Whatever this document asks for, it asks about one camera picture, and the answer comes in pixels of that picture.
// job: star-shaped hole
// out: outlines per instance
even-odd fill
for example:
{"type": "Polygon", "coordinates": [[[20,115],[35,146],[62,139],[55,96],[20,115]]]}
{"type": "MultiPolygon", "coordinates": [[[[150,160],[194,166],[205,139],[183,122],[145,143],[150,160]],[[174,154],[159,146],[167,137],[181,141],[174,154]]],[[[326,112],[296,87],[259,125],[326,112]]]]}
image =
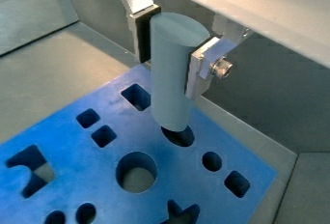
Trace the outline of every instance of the star-shaped hole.
{"type": "Polygon", "coordinates": [[[195,224],[201,214],[201,207],[191,205],[185,210],[170,200],[167,202],[169,220],[162,224],[195,224]]]}

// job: gray surface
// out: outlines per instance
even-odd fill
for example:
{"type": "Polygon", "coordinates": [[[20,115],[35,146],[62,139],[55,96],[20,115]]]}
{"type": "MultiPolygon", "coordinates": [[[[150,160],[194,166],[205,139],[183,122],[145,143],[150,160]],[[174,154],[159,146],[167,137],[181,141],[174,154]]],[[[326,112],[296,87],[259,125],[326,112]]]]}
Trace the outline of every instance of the gray surface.
{"type": "Polygon", "coordinates": [[[330,223],[330,153],[301,154],[277,224],[330,223]]]}
{"type": "Polygon", "coordinates": [[[127,12],[120,0],[72,0],[80,20],[111,41],[134,51],[127,12]]]}
{"type": "Polygon", "coordinates": [[[329,152],[330,69],[259,35],[229,61],[205,96],[296,153],[329,152]]]}
{"type": "Polygon", "coordinates": [[[133,62],[133,55],[82,23],[3,57],[0,143],[119,76],[133,62]]]}
{"type": "Polygon", "coordinates": [[[76,20],[70,0],[0,0],[0,55],[76,20]]]}
{"type": "Polygon", "coordinates": [[[189,16],[161,13],[151,18],[151,112],[162,127],[183,131],[193,101],[185,95],[190,53],[210,34],[189,16]]]}
{"type": "Polygon", "coordinates": [[[277,170],[275,182],[250,219],[250,224],[271,224],[274,223],[275,212],[290,180],[297,155],[206,98],[199,97],[197,99],[197,106],[210,119],[237,137],[239,142],[277,170]]]}

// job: gray wall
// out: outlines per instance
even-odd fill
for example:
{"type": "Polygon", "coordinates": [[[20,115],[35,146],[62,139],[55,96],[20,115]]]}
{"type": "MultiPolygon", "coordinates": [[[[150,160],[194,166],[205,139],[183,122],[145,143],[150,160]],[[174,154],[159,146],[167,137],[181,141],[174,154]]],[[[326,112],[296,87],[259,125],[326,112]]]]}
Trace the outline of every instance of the gray wall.
{"type": "Polygon", "coordinates": [[[75,21],[70,0],[0,0],[0,55],[75,21]]]}
{"type": "Polygon", "coordinates": [[[96,32],[134,51],[127,12],[120,0],[72,0],[80,21],[96,32]]]}
{"type": "MultiPolygon", "coordinates": [[[[72,0],[80,19],[133,51],[120,0],[72,0]]],[[[214,12],[190,0],[155,0],[209,29],[214,12]]],[[[230,54],[233,75],[205,96],[294,152],[330,151],[330,69],[254,35],[230,54]]]]}

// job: hole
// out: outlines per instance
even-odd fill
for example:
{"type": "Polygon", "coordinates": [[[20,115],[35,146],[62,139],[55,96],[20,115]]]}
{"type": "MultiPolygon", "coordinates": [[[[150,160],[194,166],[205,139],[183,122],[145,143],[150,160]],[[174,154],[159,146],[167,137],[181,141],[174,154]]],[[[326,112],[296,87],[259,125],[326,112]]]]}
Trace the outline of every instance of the hole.
{"type": "Polygon", "coordinates": [[[78,115],[78,122],[83,128],[91,127],[99,121],[99,119],[100,118],[92,109],[88,109],[78,115]]]}
{"type": "Polygon", "coordinates": [[[195,224],[201,215],[201,207],[191,205],[182,210],[178,204],[170,200],[167,202],[169,220],[162,224],[195,224]]]}
{"type": "Polygon", "coordinates": [[[225,180],[225,185],[239,198],[243,197],[250,188],[249,180],[237,171],[231,172],[230,176],[225,180]]]}
{"type": "Polygon", "coordinates": [[[122,91],[122,96],[128,100],[138,111],[143,111],[150,107],[150,93],[138,84],[134,84],[127,89],[124,89],[122,91]]]}
{"type": "Polygon", "coordinates": [[[95,220],[96,208],[92,204],[83,204],[78,208],[76,219],[79,224],[91,224],[95,220]]]}
{"type": "Polygon", "coordinates": [[[194,133],[189,126],[186,127],[183,131],[179,131],[179,132],[171,131],[166,129],[165,127],[162,127],[162,132],[166,138],[169,139],[169,141],[174,143],[175,145],[181,147],[190,147],[194,144],[195,137],[194,137],[194,133]]]}
{"type": "Polygon", "coordinates": [[[66,215],[62,211],[54,211],[50,213],[46,224],[64,224],[66,223],[66,215]]]}
{"type": "Polygon", "coordinates": [[[209,171],[217,172],[222,168],[222,158],[215,152],[207,152],[202,156],[202,164],[209,171]]]}
{"type": "Polygon", "coordinates": [[[139,193],[155,183],[158,166],[153,157],[142,152],[127,154],[116,169],[118,183],[126,191],[139,193]]]}
{"type": "Polygon", "coordinates": [[[103,126],[94,134],[92,140],[99,148],[104,148],[118,137],[110,126],[103,126]]]}
{"type": "Polygon", "coordinates": [[[31,170],[30,182],[22,192],[24,198],[30,198],[55,179],[55,171],[35,145],[10,158],[7,166],[26,166],[31,170]]]}

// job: white cylinder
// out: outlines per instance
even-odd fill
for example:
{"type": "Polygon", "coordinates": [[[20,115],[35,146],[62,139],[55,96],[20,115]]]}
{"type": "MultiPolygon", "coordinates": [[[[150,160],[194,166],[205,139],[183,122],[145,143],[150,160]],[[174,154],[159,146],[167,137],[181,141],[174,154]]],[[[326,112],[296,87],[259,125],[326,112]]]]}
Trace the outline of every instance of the white cylinder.
{"type": "Polygon", "coordinates": [[[161,13],[151,18],[151,106],[162,127],[187,127],[193,101],[186,98],[190,54],[210,37],[206,28],[189,16],[161,13]]]}

